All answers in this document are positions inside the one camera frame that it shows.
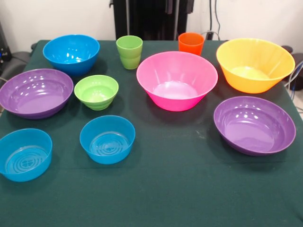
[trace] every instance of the dark green cloth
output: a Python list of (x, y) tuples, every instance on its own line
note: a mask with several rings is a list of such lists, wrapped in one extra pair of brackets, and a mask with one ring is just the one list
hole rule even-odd
[[(0, 177), (0, 227), (303, 226), (303, 124), (282, 84), (256, 96), (290, 114), (296, 139), (279, 154), (249, 157), (229, 147), (213, 123), (221, 101), (246, 95), (224, 79), (215, 57), (221, 42), (206, 41), (203, 49), (218, 70), (217, 86), (196, 107), (179, 113), (152, 102), (137, 83), (136, 70), (123, 68), (115, 42), (100, 43), (89, 75), (118, 81), (108, 109), (92, 111), (72, 95), (45, 120), (6, 111), (0, 118), (0, 137), (34, 127), (53, 139), (53, 160), (42, 176), (27, 183)], [(26, 70), (51, 67), (42, 55), (45, 44), (38, 43)], [(142, 59), (177, 49), (177, 42), (147, 41)], [(82, 127), (106, 114), (125, 117), (136, 128), (130, 155), (112, 166), (94, 163), (79, 142)]]

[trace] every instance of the metal pole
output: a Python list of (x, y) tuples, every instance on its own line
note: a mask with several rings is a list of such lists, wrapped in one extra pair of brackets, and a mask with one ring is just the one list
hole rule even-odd
[(180, 4), (180, 0), (176, 0), (174, 40), (177, 40), (178, 18), (179, 18), (179, 4)]
[(129, 0), (126, 0), (126, 23), (127, 23), (127, 35), (130, 34), (129, 31)]

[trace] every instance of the purple bowl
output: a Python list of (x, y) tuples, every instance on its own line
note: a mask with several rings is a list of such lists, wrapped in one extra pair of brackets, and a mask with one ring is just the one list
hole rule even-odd
[(251, 156), (280, 152), (296, 134), (293, 120), (281, 107), (250, 96), (221, 102), (214, 111), (214, 123), (229, 145)]
[(52, 69), (20, 73), (0, 89), (0, 105), (23, 118), (42, 119), (61, 110), (73, 91), (72, 79)]

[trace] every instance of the yellow bowl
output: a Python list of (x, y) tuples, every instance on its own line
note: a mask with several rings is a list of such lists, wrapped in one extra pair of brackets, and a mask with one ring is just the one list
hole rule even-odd
[(271, 89), (295, 67), (292, 55), (283, 47), (252, 38), (223, 43), (217, 50), (217, 59), (227, 82), (251, 94)]

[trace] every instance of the light blue bowl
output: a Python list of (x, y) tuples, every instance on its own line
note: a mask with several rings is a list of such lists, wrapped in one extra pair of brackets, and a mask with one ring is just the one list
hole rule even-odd
[(49, 41), (43, 55), (54, 68), (76, 77), (91, 69), (99, 50), (99, 42), (90, 36), (65, 35)]
[(0, 173), (6, 178), (30, 181), (49, 167), (52, 161), (51, 137), (39, 129), (21, 129), (0, 139)]
[(136, 132), (130, 121), (107, 115), (88, 122), (80, 133), (80, 143), (89, 157), (100, 164), (114, 164), (126, 158)]

